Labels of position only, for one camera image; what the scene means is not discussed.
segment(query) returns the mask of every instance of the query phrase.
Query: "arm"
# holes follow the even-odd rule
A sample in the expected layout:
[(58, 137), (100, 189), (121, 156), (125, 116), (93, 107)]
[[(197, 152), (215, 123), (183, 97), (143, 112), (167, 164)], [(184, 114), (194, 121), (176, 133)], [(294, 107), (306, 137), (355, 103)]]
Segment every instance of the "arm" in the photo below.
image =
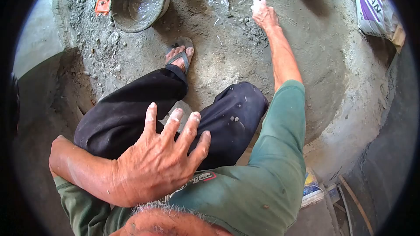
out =
[(51, 146), (51, 174), (120, 207), (133, 207), (174, 192), (191, 179), (206, 158), (211, 135), (209, 131), (203, 132), (196, 148), (187, 156), (197, 135), (200, 113), (191, 113), (174, 141), (182, 110), (173, 111), (161, 134), (156, 133), (157, 111), (152, 103), (146, 112), (142, 135), (117, 160), (93, 156), (59, 136)]
[(108, 231), (115, 223), (107, 223), (111, 213), (109, 204), (60, 176), (56, 176), (54, 182), (75, 236), (105, 235), (104, 231)]
[(117, 161), (93, 156), (64, 136), (52, 142), (48, 163), (54, 178), (60, 176), (98, 199), (115, 204), (121, 195)]
[(287, 42), (283, 30), (278, 24), (278, 17), (273, 7), (267, 7), (265, 0), (254, 0), (252, 18), (255, 23), (265, 30), (271, 48), (273, 63), (274, 91), (288, 80), (302, 82), (299, 68)]
[(296, 61), (273, 8), (265, 1), (253, 8), (255, 22), (265, 29), (272, 51), (275, 91), (249, 159), (260, 172), (260, 187), (272, 188), (284, 225), (296, 220), (305, 183), (305, 89)]

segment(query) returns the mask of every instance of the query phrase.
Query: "paint bucket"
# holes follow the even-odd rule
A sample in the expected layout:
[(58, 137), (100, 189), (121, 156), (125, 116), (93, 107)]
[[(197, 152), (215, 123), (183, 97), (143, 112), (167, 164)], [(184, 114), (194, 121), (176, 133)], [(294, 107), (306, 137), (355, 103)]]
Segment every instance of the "paint bucket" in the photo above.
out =
[(169, 6), (169, 0), (111, 0), (115, 27), (126, 33), (141, 32), (158, 20)]

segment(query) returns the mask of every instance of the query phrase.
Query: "foot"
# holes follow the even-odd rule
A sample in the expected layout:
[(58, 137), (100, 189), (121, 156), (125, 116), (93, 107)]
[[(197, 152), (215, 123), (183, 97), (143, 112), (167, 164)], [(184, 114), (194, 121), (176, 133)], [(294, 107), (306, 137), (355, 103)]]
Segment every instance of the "foot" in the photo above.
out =
[[(184, 45), (179, 46), (179, 47), (177, 47), (175, 49), (172, 49), (171, 52), (169, 52), (168, 54), (166, 54), (165, 64), (167, 64), (174, 55), (176, 55), (179, 52), (182, 52), (184, 50), (185, 50), (185, 46)], [(186, 53), (186, 56), (188, 58), (188, 63), (191, 64), (191, 58), (192, 58), (192, 55), (194, 55), (194, 48), (193, 47), (187, 48), (185, 50), (185, 53)], [(183, 58), (179, 58), (179, 59), (175, 60), (174, 62), (172, 62), (171, 65), (178, 66), (182, 70), (182, 72), (185, 73), (185, 63), (184, 63), (184, 59)]]

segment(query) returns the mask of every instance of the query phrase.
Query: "flip-flop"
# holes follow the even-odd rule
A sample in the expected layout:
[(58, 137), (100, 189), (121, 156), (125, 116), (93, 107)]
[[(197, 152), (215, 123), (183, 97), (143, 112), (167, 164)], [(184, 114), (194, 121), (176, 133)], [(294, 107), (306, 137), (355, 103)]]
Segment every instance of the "flip-flop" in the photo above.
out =
[(188, 37), (177, 37), (171, 45), (168, 46), (168, 49), (166, 51), (166, 54), (168, 54), (169, 52), (171, 52), (172, 49), (175, 49), (177, 47), (180, 47), (184, 45), (185, 46), (185, 50), (182, 52), (179, 52), (178, 54), (174, 55), (167, 63), (166, 65), (170, 65), (172, 64), (175, 60), (182, 58), (184, 60), (184, 64), (185, 64), (185, 75), (187, 75), (188, 70), (189, 70), (189, 62), (188, 62), (188, 56), (186, 55), (186, 49), (189, 47), (194, 47), (192, 40)]

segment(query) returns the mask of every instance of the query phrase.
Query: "black pants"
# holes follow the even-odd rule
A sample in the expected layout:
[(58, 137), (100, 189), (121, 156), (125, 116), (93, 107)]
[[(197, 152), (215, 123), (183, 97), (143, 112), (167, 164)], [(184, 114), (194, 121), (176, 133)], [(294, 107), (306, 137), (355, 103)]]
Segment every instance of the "black pants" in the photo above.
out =
[[(111, 93), (90, 109), (77, 126), (74, 143), (93, 155), (117, 159), (143, 133), (151, 102), (158, 105), (157, 120), (162, 120), (187, 92), (186, 77), (177, 66), (155, 70)], [(200, 112), (198, 134), (189, 149), (191, 152), (195, 148), (204, 130), (210, 131), (209, 153), (198, 170), (235, 165), (267, 108), (267, 99), (248, 82), (230, 85), (217, 95), (213, 104)], [(157, 122), (156, 133), (162, 130), (163, 125)]]

